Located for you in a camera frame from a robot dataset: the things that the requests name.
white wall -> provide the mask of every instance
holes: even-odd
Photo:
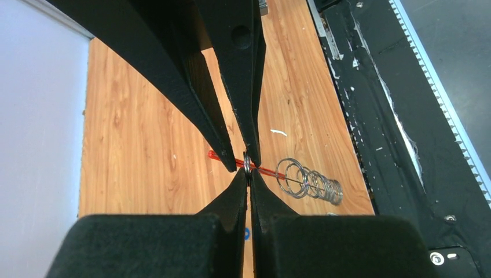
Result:
[[[89,40],[0,0],[0,277],[44,277],[78,212]]]

bolt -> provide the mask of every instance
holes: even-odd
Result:
[[[455,215],[447,215],[445,216],[445,220],[455,222],[457,221],[457,218],[455,217]]]

gray floor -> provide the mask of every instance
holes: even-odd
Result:
[[[401,2],[484,168],[491,173],[491,1]]]

wooden table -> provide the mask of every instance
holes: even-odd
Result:
[[[338,180],[340,206],[270,189],[300,214],[373,214],[367,188],[305,0],[268,0],[259,109],[264,167],[286,157]],[[203,52],[237,158],[245,150],[212,49]],[[90,45],[79,216],[194,214],[231,182],[198,130],[98,39]],[[281,130],[287,134],[272,133]],[[246,241],[244,276],[252,276]]]

robotic claw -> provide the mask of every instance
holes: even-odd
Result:
[[[213,47],[246,145],[244,161],[261,164],[258,110],[266,43],[257,0],[49,2],[143,74],[200,130],[225,167],[235,171],[201,54]],[[421,238],[407,222],[298,215],[247,166],[196,215],[80,219],[47,276],[241,277],[248,186],[255,277],[437,276]]]

